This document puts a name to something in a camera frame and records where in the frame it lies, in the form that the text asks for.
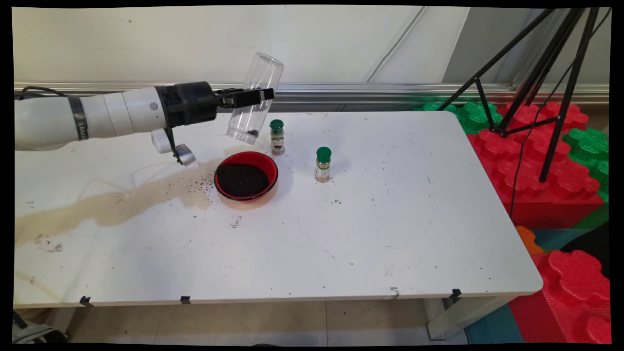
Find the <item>spice jar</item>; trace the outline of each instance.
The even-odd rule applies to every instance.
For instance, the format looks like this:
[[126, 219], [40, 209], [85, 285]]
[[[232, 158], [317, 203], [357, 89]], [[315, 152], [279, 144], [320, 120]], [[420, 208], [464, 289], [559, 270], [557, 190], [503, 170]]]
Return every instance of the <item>spice jar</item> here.
[[316, 150], [316, 172], [314, 177], [319, 183], [329, 180], [329, 163], [331, 162], [331, 150], [329, 147], [319, 147]]
[[271, 128], [271, 153], [282, 155], [284, 153], [284, 122], [274, 119], [269, 127]]

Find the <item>transparent cylinder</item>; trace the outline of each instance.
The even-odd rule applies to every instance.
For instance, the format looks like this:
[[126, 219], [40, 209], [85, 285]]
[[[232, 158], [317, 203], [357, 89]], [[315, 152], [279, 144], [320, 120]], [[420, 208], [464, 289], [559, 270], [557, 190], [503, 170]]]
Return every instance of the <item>transparent cylinder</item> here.
[[[251, 61], [244, 89], [268, 89], [277, 90], [281, 72], [284, 65], [269, 55], [256, 52]], [[271, 101], [265, 100], [260, 104], [234, 109], [227, 135], [247, 144], [255, 144], [262, 125], [265, 122], [266, 113], [269, 111]]]

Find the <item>red bowl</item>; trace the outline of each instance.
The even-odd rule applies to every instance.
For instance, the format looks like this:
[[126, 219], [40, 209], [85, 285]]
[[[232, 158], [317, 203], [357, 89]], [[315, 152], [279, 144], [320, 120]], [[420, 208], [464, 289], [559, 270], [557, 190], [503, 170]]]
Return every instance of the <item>red bowl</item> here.
[[262, 170], [266, 174], [266, 176], [269, 178], [269, 186], [265, 190], [253, 196], [238, 197], [238, 196], [232, 196], [226, 193], [225, 191], [223, 191], [223, 189], [221, 189], [221, 185], [219, 184], [219, 177], [217, 177], [217, 172], [215, 171], [215, 185], [217, 187], [217, 191], [219, 192], [219, 194], [227, 197], [228, 199], [236, 200], [236, 201], [255, 200], [255, 199], [262, 197], [267, 192], [269, 192], [273, 188], [275, 183], [277, 183], [278, 171], [277, 171], [277, 165], [275, 164], [275, 161], [273, 161], [273, 159], [268, 157], [267, 155], [262, 154], [261, 152], [255, 152], [255, 151], [239, 152], [237, 154], [233, 154], [232, 156], [226, 158], [219, 165], [222, 165], [222, 164], [250, 164], [250, 165], [256, 166], [257, 168], [260, 168], [260, 170]]

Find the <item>white robotic arm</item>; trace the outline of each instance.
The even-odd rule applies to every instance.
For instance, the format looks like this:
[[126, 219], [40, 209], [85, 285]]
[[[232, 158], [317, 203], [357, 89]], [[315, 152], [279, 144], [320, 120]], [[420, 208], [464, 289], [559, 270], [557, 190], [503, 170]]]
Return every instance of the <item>white robotic arm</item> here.
[[90, 97], [37, 97], [15, 103], [15, 150], [45, 151], [72, 141], [152, 132], [161, 153], [187, 166], [195, 157], [175, 146], [172, 128], [212, 121], [217, 108], [237, 108], [274, 98], [273, 89], [225, 89], [207, 82], [157, 86]]

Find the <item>floor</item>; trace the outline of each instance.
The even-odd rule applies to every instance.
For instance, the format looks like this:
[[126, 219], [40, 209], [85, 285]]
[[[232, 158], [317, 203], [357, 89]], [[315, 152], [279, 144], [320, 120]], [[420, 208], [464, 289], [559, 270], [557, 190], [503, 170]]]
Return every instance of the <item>floor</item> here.
[[279, 346], [467, 344], [429, 340], [422, 300], [79, 308], [70, 342]]

